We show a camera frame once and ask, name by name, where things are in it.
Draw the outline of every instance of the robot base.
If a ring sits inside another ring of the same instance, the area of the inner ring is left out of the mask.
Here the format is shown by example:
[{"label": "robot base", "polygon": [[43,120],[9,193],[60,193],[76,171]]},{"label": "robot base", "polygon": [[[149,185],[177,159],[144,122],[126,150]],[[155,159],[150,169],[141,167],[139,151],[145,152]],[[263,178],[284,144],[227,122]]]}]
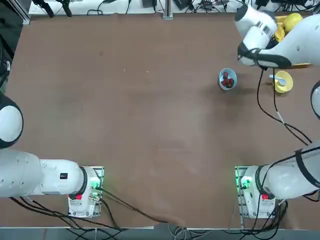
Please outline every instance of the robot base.
[{"label": "robot base", "polygon": [[258,202],[260,197],[258,218],[267,219],[275,208],[276,199],[267,199],[266,196],[260,195],[260,192],[256,186],[256,171],[258,166],[249,166],[247,168],[236,167],[236,176],[237,169],[242,169],[242,173],[238,173],[238,193],[239,196],[242,196],[239,204],[246,206],[246,212],[243,213],[243,216],[251,219],[255,219],[257,217]]},{"label": "robot base", "polygon": [[68,215],[77,218],[95,218],[101,215],[100,196],[102,191],[94,188],[103,188],[104,167],[83,166],[87,174],[87,184],[82,195],[75,198],[68,196]]}]

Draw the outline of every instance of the floor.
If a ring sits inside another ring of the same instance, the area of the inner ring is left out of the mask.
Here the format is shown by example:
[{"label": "floor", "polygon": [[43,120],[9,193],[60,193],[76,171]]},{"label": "floor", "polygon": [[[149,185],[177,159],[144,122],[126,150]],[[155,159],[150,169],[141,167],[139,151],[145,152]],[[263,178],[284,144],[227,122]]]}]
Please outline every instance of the floor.
[{"label": "floor", "polygon": [[[11,11],[8,11],[0,4],[0,15],[6,19],[10,27],[4,27],[0,25],[0,33],[4,36],[8,44],[12,49],[15,50],[19,36],[22,28],[22,21],[19,17]],[[108,236],[104,233],[91,231],[84,235],[89,240],[101,240]],[[318,239],[320,237],[320,231],[304,231],[304,230],[279,230],[277,235],[273,238],[274,240],[300,240],[300,239]],[[70,233],[64,228],[0,228],[0,239],[1,240],[20,240],[20,239],[33,239],[33,240],[75,240],[76,235]],[[213,230],[210,234],[203,236],[202,240],[212,240],[212,239],[229,239],[237,240],[240,235],[230,234],[222,232],[221,230]],[[119,234],[116,237],[117,240],[143,240],[143,239],[153,239],[153,240],[168,240],[173,239],[170,235],[166,224],[159,224],[154,227],[154,229],[130,229],[126,232]],[[247,236],[247,240],[254,239],[253,236]]]},{"label": "floor", "polygon": [[[272,233],[261,234],[259,237],[268,238]],[[212,240],[212,239],[227,239],[227,240],[238,240],[242,235],[229,234],[222,232],[221,230],[213,230],[208,235],[201,237],[201,240]],[[304,231],[304,230],[279,230],[273,240],[312,240],[318,239],[320,231]],[[102,240],[108,236],[104,233],[97,232],[97,238],[95,238],[95,231],[88,232],[84,235],[89,240]],[[0,238],[2,240],[21,240],[21,239],[32,239],[32,240],[75,240],[76,235],[70,233],[63,228],[29,228],[29,229],[0,229]],[[153,230],[151,229],[130,229],[115,237],[116,240],[172,240],[173,236],[170,235],[166,224],[156,226]],[[246,240],[255,239],[253,236],[247,236]]]}]

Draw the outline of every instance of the yellow bowl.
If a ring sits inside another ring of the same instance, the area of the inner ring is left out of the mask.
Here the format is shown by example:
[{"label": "yellow bowl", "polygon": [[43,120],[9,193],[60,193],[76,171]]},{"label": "yellow bowl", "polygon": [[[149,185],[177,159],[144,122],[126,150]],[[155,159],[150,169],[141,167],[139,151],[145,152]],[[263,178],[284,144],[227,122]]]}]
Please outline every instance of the yellow bowl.
[{"label": "yellow bowl", "polygon": [[281,86],[279,84],[279,81],[275,79],[275,90],[278,93],[283,94],[289,92],[293,88],[294,81],[289,73],[287,73],[286,71],[278,71],[275,76],[285,80],[285,85]]}]

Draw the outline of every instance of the blue bowl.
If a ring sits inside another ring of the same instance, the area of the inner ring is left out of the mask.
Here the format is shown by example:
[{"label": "blue bowl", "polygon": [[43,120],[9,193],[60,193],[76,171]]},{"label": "blue bowl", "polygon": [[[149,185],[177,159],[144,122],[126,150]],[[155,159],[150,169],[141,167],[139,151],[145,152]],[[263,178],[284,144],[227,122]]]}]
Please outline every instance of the blue bowl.
[{"label": "blue bowl", "polygon": [[[228,78],[229,79],[233,79],[234,80],[234,84],[231,88],[227,88],[225,86],[222,85],[222,82],[224,80],[224,72],[227,72],[228,73]],[[219,85],[220,87],[225,90],[225,91],[229,91],[231,89],[233,89],[236,85],[237,85],[237,75],[236,75],[236,72],[233,71],[231,68],[224,68],[221,70],[220,74],[219,74]]]}]

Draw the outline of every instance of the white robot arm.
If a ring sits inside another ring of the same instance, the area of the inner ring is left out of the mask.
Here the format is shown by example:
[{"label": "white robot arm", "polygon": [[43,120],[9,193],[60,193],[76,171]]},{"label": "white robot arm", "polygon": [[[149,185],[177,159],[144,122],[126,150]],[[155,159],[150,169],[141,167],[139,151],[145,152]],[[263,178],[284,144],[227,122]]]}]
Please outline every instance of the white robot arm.
[{"label": "white robot arm", "polygon": [[[243,5],[235,15],[235,25],[244,36],[237,53],[245,65],[281,69],[299,64],[320,65],[319,14],[300,21],[271,49],[265,48],[278,27],[270,13]],[[320,83],[314,87],[310,98],[314,112],[320,117]],[[320,189],[320,142],[298,150],[296,155],[276,165],[249,166],[240,187],[248,216],[254,219],[267,218],[275,207],[275,199],[297,198]]]},{"label": "white robot arm", "polygon": [[235,25],[244,37],[237,53],[245,65],[280,69],[320,65],[320,14],[304,18],[271,49],[265,48],[278,28],[271,13],[243,5],[235,15]]},{"label": "white robot arm", "polygon": [[0,92],[0,198],[68,195],[70,215],[99,216],[101,204],[94,187],[101,187],[102,179],[97,170],[8,148],[21,136],[23,125],[20,108]]}]

